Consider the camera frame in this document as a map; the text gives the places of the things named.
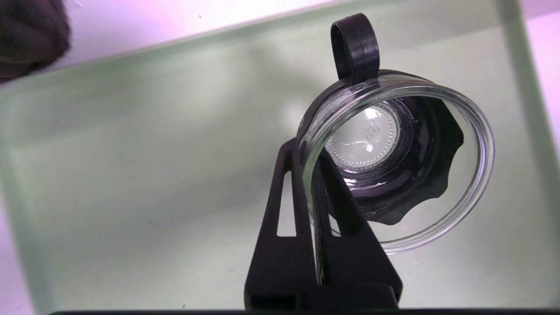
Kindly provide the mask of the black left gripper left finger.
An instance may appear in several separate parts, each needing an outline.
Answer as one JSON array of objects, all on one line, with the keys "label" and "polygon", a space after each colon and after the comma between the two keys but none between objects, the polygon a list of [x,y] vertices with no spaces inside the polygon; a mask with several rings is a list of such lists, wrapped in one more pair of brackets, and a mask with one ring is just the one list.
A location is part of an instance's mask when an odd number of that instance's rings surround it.
[{"label": "black left gripper left finger", "polygon": [[[295,236],[277,233],[284,177],[291,173]],[[244,287],[247,310],[310,310],[318,286],[312,233],[296,138],[276,159],[266,210]]]}]

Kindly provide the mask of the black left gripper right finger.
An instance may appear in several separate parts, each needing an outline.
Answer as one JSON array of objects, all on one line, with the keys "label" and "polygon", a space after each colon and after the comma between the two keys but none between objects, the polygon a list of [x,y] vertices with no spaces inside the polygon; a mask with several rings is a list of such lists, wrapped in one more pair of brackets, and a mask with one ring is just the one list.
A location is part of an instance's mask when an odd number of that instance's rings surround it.
[{"label": "black left gripper right finger", "polygon": [[316,163],[316,245],[320,309],[398,309],[402,281],[326,151]]}]

